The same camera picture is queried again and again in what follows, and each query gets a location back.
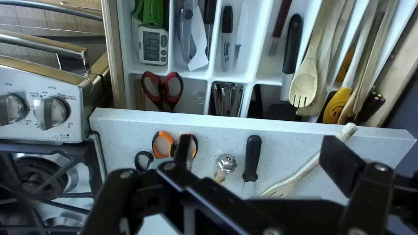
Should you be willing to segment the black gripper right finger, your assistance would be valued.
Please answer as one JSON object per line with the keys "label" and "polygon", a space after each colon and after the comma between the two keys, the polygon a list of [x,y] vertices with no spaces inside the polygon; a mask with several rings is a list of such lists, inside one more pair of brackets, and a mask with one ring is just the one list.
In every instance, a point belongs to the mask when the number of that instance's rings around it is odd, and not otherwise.
{"label": "black gripper right finger", "polygon": [[334,135],[325,135],[320,165],[349,198],[338,221],[340,235],[383,235],[389,214],[395,171],[367,163]]}

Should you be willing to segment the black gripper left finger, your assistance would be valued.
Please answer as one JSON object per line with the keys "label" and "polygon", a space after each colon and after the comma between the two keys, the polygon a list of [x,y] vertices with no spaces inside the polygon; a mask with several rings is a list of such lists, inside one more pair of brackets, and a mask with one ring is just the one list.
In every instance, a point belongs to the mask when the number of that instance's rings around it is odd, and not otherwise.
{"label": "black gripper left finger", "polygon": [[135,235],[149,215],[162,214],[176,231],[186,232],[182,193],[196,180],[187,169],[195,137],[182,134],[174,159],[155,169],[112,171],[82,227],[82,235]]}

